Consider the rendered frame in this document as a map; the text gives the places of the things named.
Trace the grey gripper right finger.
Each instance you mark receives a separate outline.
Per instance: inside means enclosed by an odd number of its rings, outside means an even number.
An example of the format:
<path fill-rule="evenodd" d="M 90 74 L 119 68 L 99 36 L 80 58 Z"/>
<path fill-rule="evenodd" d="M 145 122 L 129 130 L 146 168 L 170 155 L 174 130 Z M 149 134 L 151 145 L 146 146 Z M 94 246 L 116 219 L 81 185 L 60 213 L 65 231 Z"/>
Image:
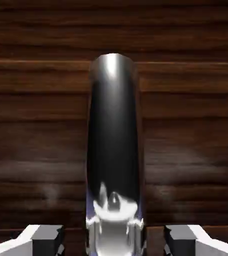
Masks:
<path fill-rule="evenodd" d="M 166 225 L 163 234 L 163 256 L 228 256 L 228 243 L 211 238 L 200 225 Z"/>

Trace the dark wood cabinet door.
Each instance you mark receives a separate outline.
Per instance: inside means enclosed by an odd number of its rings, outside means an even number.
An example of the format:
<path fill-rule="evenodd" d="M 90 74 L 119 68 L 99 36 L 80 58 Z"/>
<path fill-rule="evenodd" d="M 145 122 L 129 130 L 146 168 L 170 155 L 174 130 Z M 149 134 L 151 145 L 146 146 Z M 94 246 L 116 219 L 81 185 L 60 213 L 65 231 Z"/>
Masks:
<path fill-rule="evenodd" d="M 84 256 L 88 71 L 107 53 L 139 72 L 148 256 L 168 224 L 228 243 L 228 0 L 0 0 L 0 242 L 61 224 Z"/>

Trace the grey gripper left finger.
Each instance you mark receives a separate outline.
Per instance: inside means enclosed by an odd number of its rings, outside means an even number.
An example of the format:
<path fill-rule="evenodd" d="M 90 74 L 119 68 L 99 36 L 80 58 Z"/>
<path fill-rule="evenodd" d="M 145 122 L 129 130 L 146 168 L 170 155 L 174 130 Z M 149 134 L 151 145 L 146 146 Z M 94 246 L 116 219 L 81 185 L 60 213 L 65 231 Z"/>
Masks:
<path fill-rule="evenodd" d="M 65 256 L 64 236 L 63 225 L 30 224 L 0 243 L 0 256 Z"/>

